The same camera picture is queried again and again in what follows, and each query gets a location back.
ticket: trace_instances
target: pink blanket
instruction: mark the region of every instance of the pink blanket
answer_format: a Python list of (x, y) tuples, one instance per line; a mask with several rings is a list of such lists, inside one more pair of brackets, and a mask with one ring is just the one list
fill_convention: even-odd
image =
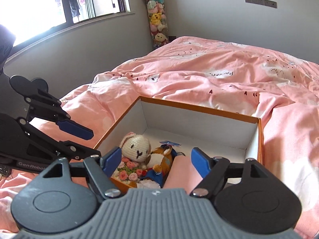
[[(257, 116), (264, 131), (264, 164), (301, 200), (296, 229), (319, 230), (319, 66), (269, 49), (195, 37), (178, 38), (145, 57), (98, 74), (62, 101), (73, 120), (94, 130), (92, 140), (66, 134), (53, 123), (33, 125), (56, 140), (93, 147), (137, 98), (197, 104)], [(9, 205), (34, 176), (1, 181), (0, 228), (17, 232)]]

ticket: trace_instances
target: ridged gray surface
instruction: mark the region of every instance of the ridged gray surface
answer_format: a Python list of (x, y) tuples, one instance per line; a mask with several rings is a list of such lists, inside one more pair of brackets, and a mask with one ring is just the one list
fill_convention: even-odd
[(106, 200), (85, 225), (60, 235), (15, 239), (300, 239), (292, 229), (275, 235), (253, 235), (223, 221), (207, 199), (195, 199), (183, 189), (130, 189), (119, 199)]

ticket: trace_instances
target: window sill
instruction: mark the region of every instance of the window sill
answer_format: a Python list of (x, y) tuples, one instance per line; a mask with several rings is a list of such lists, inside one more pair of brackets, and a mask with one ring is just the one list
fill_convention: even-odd
[(121, 17), (121, 16), (126, 16), (126, 15), (132, 15), (132, 14), (135, 14), (135, 12), (124, 12), (124, 13), (115, 13), (115, 14), (110, 14), (110, 15), (102, 15), (102, 16), (98, 16), (98, 17), (95, 17), (95, 18), (92, 18), (92, 19), (88, 19), (88, 20), (84, 20), (84, 21), (75, 23), (74, 25), (72, 25), (70, 27), (67, 27), (67, 28), (59, 30), (59, 31), (57, 31), (55, 33), (46, 35), (46, 33), (49, 32), (49, 30), (48, 30), (47, 32), (44, 32), (44, 33), (40, 34), (40, 36), (44, 35), (44, 37), (40, 37), (38, 40), (34, 41), (33, 43), (31, 43), (29, 45), (26, 45), (25, 47), (19, 48), (19, 50), (17, 50), (17, 51), (15, 51), (15, 47), (14, 47), (12, 49), (14, 54), (7, 59), (7, 62), (9, 62), (10, 60), (12, 60), (15, 57), (19, 56), (20, 54), (22, 54), (26, 50), (36, 46), (37, 44), (39, 44), (39, 43), (41, 43), (41, 42), (43, 42), (45, 40), (48, 40), (48, 39), (50, 39), (52, 37), (55, 37), (57, 35), (60, 35), (61, 33), (68, 32), (68, 31), (70, 31), (70, 30), (72, 30), (74, 28), (82, 27), (82, 26), (87, 25), (87, 24), (92, 24), (94, 22), (103, 21), (103, 20), (114, 18), (114, 17)]

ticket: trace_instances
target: white bunny plush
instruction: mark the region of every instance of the white bunny plush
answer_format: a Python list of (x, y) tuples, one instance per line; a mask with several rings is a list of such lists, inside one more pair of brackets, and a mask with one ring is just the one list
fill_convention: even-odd
[(137, 135), (133, 132), (127, 134), (120, 143), (122, 155), (135, 162), (144, 162), (151, 153), (149, 140), (143, 135)]

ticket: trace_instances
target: window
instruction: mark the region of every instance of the window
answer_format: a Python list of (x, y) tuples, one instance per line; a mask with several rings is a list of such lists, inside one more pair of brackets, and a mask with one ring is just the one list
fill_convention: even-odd
[(95, 17), (124, 12), (123, 0), (0, 0), (0, 24), (16, 35), (13, 53)]

